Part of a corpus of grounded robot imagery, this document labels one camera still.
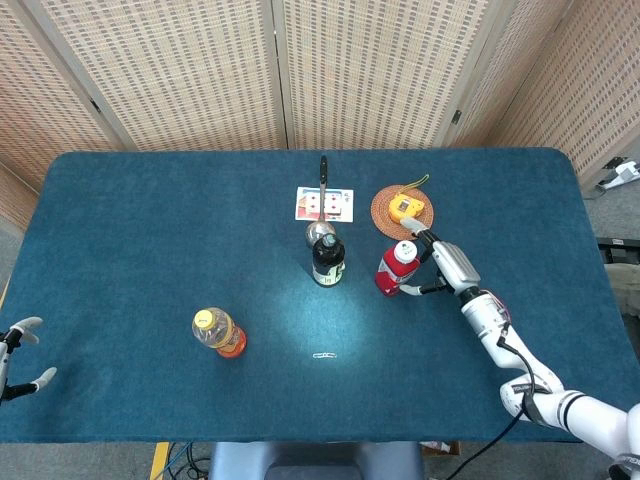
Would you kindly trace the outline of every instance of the round placemat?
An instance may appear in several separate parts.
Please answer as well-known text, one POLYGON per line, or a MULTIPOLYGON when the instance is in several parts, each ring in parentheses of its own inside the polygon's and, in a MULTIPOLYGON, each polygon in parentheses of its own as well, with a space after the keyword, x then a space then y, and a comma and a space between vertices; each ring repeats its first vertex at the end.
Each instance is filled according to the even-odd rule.
MULTIPOLYGON (((373 223, 376 224, 376 227, 378 227, 378 230, 387 237, 395 240, 415 240, 409 230, 399 223, 394 222, 389 215, 389 203, 403 186, 404 185, 389 185, 376 193, 376 196, 373 197, 373 201, 371 202, 371 218, 373 219, 373 223)), ((403 193, 424 202, 422 213, 420 213, 416 219, 431 228, 431 225, 433 225, 433 205, 431 205, 429 197, 417 188, 412 188, 403 193)))

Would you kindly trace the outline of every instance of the red bottle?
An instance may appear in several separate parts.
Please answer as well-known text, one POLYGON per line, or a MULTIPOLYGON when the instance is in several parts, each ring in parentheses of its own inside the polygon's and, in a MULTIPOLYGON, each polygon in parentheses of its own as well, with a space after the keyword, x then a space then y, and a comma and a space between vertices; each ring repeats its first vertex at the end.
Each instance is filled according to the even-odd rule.
POLYGON ((400 285, 407 282, 420 266, 418 249, 413 242, 403 240, 387 250, 376 273, 376 285, 390 297, 398 293, 400 285))

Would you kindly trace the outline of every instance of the gray carpet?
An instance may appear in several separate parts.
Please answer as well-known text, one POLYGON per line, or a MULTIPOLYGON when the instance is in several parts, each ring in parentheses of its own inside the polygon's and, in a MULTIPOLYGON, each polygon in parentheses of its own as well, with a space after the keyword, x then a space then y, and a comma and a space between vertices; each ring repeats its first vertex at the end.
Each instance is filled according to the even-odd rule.
POLYGON ((640 180, 607 190, 602 197, 585 200, 584 204, 596 237, 640 240, 640 180))
MULTIPOLYGON (((585 200, 585 204, 597 236, 640 239, 640 181, 611 190, 597 200, 585 200)), ((15 229, 0 222, 0 285, 8 278, 20 241, 15 229)), ((625 318, 636 352, 640 352, 639 322, 637 318, 625 318)), ((460 457, 426 460, 429 473, 425 479, 446 478, 481 447, 465 442, 460 457)), ((199 444, 195 450, 199 452, 196 455, 205 455, 209 446, 199 444)), ((148 479, 153 451, 154 445, 145 443, 0 445, 0 479, 148 479)), ((584 444, 512 444, 507 440, 469 464, 456 479, 604 480, 608 465, 605 455, 584 444)))
POLYGON ((0 294, 11 275, 21 244, 22 232, 0 217, 0 294))

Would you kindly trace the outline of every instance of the beige wall panel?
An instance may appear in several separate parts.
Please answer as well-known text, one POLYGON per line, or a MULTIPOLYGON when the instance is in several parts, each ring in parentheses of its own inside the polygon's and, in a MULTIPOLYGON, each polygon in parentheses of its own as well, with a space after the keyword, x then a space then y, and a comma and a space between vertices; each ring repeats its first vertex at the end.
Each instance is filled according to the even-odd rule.
POLYGON ((284 0, 295 146, 432 146, 487 4, 284 0))
POLYGON ((640 125, 640 2, 581 1, 493 131, 493 145, 556 147, 578 176, 640 125))
POLYGON ((0 215, 25 230, 37 202, 36 193, 0 165, 0 215))
POLYGON ((507 23, 478 83, 469 107, 462 114, 451 142, 454 146, 479 146, 500 121, 533 67, 568 1, 520 0, 507 23))
POLYGON ((284 147, 263 2, 42 4, 139 149, 284 147))
POLYGON ((71 150, 110 150, 65 79, 0 0, 0 157, 39 189, 51 161, 71 150))

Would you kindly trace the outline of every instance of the dark glass bottle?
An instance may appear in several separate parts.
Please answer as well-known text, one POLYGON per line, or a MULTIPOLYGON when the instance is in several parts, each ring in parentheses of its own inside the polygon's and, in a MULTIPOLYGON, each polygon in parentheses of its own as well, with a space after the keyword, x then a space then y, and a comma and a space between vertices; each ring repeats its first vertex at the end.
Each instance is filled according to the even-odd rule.
POLYGON ((323 287, 333 287, 342 278, 344 244, 327 233, 313 245, 313 278, 323 287))

